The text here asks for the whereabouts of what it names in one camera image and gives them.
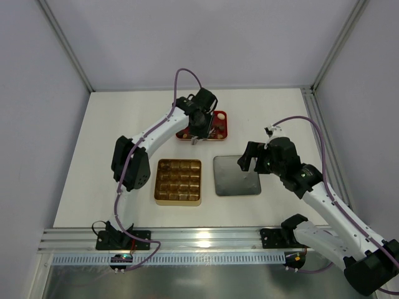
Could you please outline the brown block chocolate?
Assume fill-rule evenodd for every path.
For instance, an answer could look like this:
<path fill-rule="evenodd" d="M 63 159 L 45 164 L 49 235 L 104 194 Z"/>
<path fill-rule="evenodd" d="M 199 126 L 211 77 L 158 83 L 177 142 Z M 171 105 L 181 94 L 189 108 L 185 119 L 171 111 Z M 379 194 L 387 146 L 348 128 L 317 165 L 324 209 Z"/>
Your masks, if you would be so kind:
<path fill-rule="evenodd" d="M 226 127 L 225 127 L 224 125 L 216 125 L 216 126 L 215 126 L 215 129 L 216 129 L 216 130 L 219 130 L 219 131 L 225 131 L 225 130 L 226 130 Z"/>

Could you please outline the gold chocolate tin box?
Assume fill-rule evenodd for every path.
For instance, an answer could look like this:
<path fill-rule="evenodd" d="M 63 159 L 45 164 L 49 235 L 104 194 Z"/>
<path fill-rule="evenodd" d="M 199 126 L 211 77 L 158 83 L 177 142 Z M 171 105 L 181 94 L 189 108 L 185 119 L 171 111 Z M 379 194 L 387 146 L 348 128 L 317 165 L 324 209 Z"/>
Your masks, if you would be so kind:
<path fill-rule="evenodd" d="M 201 167 L 198 159 L 160 159 L 156 169 L 155 202 L 159 206 L 199 206 Z"/>

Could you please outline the aluminium frame post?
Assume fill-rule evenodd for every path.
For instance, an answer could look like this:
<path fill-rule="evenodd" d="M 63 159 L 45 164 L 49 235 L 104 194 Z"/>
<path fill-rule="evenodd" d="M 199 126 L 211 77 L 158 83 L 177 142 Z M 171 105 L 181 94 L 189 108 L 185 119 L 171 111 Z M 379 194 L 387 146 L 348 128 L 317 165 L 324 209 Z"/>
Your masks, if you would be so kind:
<path fill-rule="evenodd" d="M 81 63 L 79 62 L 74 50 L 72 49 L 67 36 L 65 35 L 63 29 L 61 28 L 55 14 L 52 12 L 52 9 L 49 6 L 48 1 L 46 0 L 37 0 L 37 5 L 39 6 L 40 10 L 42 11 L 46 21 L 50 25 L 52 31 L 55 34 L 56 39 L 58 40 L 60 46 L 62 47 L 65 55 L 67 56 L 69 62 L 71 63 L 74 70 L 77 72 L 77 75 L 81 79 L 82 83 L 86 87 L 89 93 L 95 91 L 90 80 L 85 73 Z"/>
<path fill-rule="evenodd" d="M 320 85 L 322 84 L 329 70 L 331 69 L 333 63 L 337 60 L 339 54 L 341 53 L 343 47 L 345 46 L 350 35 L 352 34 L 352 31 L 355 29 L 355 26 L 360 20 L 369 2 L 369 0 L 358 0 L 356 1 L 354 7 L 351 9 L 338 36 L 334 40 L 331 49 L 329 50 L 325 60 L 323 61 L 319 71 L 317 72 L 313 84 L 311 85 L 311 90 L 313 91 L 313 93 L 315 93 L 319 89 Z"/>

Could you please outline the red chocolate tray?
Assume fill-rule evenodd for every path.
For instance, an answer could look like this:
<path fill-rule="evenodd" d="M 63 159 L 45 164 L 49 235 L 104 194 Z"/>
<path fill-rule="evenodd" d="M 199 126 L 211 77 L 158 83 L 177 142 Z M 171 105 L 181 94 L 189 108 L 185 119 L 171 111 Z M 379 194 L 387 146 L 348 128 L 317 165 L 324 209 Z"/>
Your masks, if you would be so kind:
<path fill-rule="evenodd" d="M 218 113 L 224 114 L 225 115 L 225 119 L 224 120 L 220 120 L 218 118 Z M 226 130 L 225 131 L 216 130 L 215 129 L 216 125 L 224 125 L 226 127 Z M 222 139 L 218 139 L 218 134 L 223 135 L 223 138 Z M 175 134 L 175 136 L 176 136 L 176 138 L 178 140 L 186 140 L 186 141 L 188 141 L 188 140 L 190 140 L 192 138 L 191 135 L 189 134 L 189 129 L 188 128 L 185 128 L 184 130 L 181 130 L 181 131 L 177 132 Z M 213 122 L 212 122 L 211 131 L 210 131 L 209 136 L 208 136 L 208 140 L 209 141 L 223 141 L 223 140 L 225 140 L 227 138 L 227 136 L 228 136 L 228 118 L 227 118 L 227 113 L 222 111 L 222 110 L 216 110 L 214 112 L 214 118 L 213 118 Z"/>

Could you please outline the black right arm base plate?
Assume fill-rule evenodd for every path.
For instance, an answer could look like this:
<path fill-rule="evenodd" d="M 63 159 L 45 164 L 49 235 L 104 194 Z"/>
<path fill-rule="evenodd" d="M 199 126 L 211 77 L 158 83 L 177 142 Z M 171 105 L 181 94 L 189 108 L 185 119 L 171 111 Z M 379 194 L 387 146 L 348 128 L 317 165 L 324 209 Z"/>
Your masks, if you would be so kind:
<path fill-rule="evenodd" d="M 277 228 L 260 230 L 262 247 L 264 249 L 297 249 L 303 245 L 298 243 L 291 229 Z"/>

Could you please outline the aluminium front rail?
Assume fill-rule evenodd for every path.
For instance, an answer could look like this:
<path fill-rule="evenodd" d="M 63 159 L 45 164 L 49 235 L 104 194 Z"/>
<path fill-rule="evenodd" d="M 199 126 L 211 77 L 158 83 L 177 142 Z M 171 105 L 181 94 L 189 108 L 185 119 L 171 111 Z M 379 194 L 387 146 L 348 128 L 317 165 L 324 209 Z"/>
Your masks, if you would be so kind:
<path fill-rule="evenodd" d="M 149 230 L 151 239 L 161 242 L 162 250 L 262 248 L 260 227 L 170 227 Z M 39 242 L 38 251 L 93 251 L 96 241 L 96 235 L 89 228 L 46 229 Z"/>

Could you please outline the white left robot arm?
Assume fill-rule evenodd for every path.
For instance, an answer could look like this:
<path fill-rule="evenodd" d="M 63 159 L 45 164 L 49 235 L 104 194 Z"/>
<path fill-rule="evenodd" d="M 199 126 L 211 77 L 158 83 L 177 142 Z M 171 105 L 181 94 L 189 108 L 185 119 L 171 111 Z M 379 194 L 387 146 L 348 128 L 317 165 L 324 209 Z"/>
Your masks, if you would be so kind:
<path fill-rule="evenodd" d="M 111 170 L 118 183 L 113 207 L 114 219 L 105 225 L 112 247 L 123 249 L 133 238 L 122 225 L 118 203 L 122 192 L 137 191 L 150 178 L 150 158 L 166 141 L 187 128 L 195 142 L 208 139 L 218 99 L 201 87 L 197 94 L 175 98 L 171 110 L 157 123 L 133 138 L 121 136 L 115 143 Z"/>

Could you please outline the aluminium frame post left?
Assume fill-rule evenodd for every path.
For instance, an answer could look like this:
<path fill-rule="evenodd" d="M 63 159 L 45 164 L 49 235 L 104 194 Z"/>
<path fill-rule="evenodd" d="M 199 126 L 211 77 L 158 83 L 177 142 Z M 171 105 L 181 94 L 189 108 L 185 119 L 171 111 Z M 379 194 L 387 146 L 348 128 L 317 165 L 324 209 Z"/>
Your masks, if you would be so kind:
<path fill-rule="evenodd" d="M 65 35 L 63 29 L 61 28 L 55 14 L 52 12 L 52 9 L 49 6 L 48 1 L 46 0 L 37 0 L 37 5 L 39 6 L 40 10 L 42 11 L 46 21 L 50 25 L 52 31 L 55 34 L 56 39 L 58 40 L 60 46 L 62 47 L 65 55 L 67 56 L 69 62 L 71 63 L 74 70 L 77 72 L 77 75 L 81 79 L 82 83 L 86 87 L 89 93 L 95 91 L 90 80 L 85 73 L 81 63 L 79 62 L 74 50 L 72 49 L 67 36 Z"/>

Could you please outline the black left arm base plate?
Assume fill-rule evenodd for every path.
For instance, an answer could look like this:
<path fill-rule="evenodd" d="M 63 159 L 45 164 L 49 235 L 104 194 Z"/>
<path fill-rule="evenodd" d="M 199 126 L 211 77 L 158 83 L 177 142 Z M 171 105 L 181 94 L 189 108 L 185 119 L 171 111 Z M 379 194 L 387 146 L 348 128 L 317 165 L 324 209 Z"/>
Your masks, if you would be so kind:
<path fill-rule="evenodd" d="M 150 244 L 130 238 L 120 231 L 102 230 L 97 237 L 96 250 L 144 250 L 150 249 Z"/>

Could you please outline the aluminium frame post right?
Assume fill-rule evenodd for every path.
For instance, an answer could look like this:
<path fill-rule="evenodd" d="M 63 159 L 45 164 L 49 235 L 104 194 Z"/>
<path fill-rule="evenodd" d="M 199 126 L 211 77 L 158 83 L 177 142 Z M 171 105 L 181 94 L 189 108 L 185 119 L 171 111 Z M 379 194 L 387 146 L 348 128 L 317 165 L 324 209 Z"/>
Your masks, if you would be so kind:
<path fill-rule="evenodd" d="M 355 26 L 360 20 L 369 2 L 369 0 L 358 0 L 356 1 L 354 7 L 351 9 L 338 36 L 334 40 L 331 49 L 329 50 L 325 60 L 323 61 L 319 71 L 317 72 L 313 84 L 311 85 L 311 90 L 313 91 L 313 93 L 315 93 L 319 89 L 320 85 L 322 84 L 329 70 L 331 69 L 333 63 L 337 60 L 339 54 L 341 53 L 343 47 L 345 46 L 350 35 L 352 34 L 352 31 L 355 29 Z"/>

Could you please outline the silver tin lid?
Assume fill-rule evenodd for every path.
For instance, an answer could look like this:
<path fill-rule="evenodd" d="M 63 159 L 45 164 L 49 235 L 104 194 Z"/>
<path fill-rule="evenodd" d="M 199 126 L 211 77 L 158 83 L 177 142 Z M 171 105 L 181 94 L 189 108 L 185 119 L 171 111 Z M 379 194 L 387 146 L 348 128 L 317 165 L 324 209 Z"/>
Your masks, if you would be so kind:
<path fill-rule="evenodd" d="M 238 165 L 240 156 L 216 156 L 213 159 L 215 192 L 218 196 L 257 196 L 261 193 L 259 175 L 253 158 L 248 171 Z"/>

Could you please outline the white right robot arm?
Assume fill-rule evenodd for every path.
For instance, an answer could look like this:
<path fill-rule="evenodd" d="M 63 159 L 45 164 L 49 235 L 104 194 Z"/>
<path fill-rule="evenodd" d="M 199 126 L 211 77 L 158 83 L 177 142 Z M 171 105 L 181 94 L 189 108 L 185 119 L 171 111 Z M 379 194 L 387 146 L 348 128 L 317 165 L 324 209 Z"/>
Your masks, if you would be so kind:
<path fill-rule="evenodd" d="M 238 159 L 242 171 L 255 162 L 258 174 L 274 174 L 283 186 L 313 208 L 335 232 L 331 235 L 297 214 L 281 224 L 289 240 L 310 247 L 343 271 L 359 294 L 369 296 L 398 275 L 398 241 L 385 240 L 332 190 L 322 173 L 305 164 L 279 126 L 266 128 L 266 143 L 250 141 Z"/>

